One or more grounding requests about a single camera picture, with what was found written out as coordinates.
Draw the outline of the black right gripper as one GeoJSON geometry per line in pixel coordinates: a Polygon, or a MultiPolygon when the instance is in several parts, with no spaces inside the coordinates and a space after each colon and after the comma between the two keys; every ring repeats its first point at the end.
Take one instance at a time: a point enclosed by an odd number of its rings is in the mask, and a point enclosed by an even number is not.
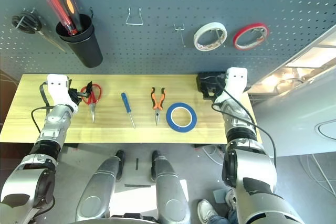
{"type": "Polygon", "coordinates": [[[222,94],[222,90],[221,89],[208,89],[205,88],[202,90],[202,94],[203,94],[203,99],[204,100],[216,100],[221,94],[222,94]]]}

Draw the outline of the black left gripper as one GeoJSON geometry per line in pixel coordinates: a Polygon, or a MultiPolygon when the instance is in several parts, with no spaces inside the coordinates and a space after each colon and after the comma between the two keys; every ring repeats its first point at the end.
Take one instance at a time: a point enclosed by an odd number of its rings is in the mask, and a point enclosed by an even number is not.
{"type": "Polygon", "coordinates": [[[77,89],[74,88],[70,88],[68,90],[68,94],[72,102],[74,102],[75,104],[79,104],[81,102],[81,98],[89,98],[91,92],[92,92],[91,81],[85,86],[85,92],[77,92],[77,89]]]}

